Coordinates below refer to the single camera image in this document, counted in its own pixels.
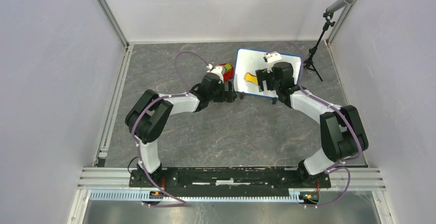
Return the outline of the yellow bone shaped eraser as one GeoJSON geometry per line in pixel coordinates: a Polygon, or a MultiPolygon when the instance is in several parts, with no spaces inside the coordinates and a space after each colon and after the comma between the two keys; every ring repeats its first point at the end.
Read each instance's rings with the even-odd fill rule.
{"type": "Polygon", "coordinates": [[[252,74],[249,73],[249,72],[245,73],[245,75],[244,75],[244,80],[245,80],[246,82],[250,82],[250,83],[253,83],[253,84],[258,85],[258,79],[257,79],[257,76],[256,76],[256,75],[252,75],[252,74]]]}

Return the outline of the blue framed whiteboard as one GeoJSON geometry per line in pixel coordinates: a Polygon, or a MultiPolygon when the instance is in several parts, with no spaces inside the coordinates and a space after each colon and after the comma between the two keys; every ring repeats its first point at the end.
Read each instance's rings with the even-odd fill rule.
{"type": "MultiPolygon", "coordinates": [[[[234,67],[234,90],[236,92],[245,93],[246,95],[254,95],[266,98],[276,98],[277,94],[274,90],[267,90],[266,82],[263,82],[264,90],[259,91],[259,86],[255,81],[245,80],[247,74],[256,76],[256,70],[262,70],[268,67],[264,57],[267,52],[264,50],[254,50],[248,48],[240,48],[237,51],[237,57],[234,67]]],[[[288,62],[293,67],[294,83],[298,84],[300,81],[302,58],[293,54],[279,54],[283,62],[288,62]]]]}

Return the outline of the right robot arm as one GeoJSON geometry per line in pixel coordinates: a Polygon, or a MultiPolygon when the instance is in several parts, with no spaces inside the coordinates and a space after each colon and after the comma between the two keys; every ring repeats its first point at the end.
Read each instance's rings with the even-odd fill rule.
{"type": "Polygon", "coordinates": [[[314,95],[294,81],[291,63],[275,63],[271,68],[256,70],[260,91],[273,90],[278,101],[300,111],[320,125],[321,148],[302,160],[297,168],[297,181],[312,186],[322,173],[360,158],[369,147],[357,108],[339,106],[314,95]]]}

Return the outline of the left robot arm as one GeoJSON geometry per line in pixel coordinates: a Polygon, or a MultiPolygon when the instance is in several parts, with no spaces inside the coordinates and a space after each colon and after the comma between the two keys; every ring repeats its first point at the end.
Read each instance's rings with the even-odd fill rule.
{"type": "Polygon", "coordinates": [[[138,153],[137,169],[148,186],[161,182],[157,139],[170,116],[197,113],[211,102],[232,103],[237,98],[232,77],[207,73],[202,81],[180,94],[158,94],[146,90],[125,118],[138,153]]]}

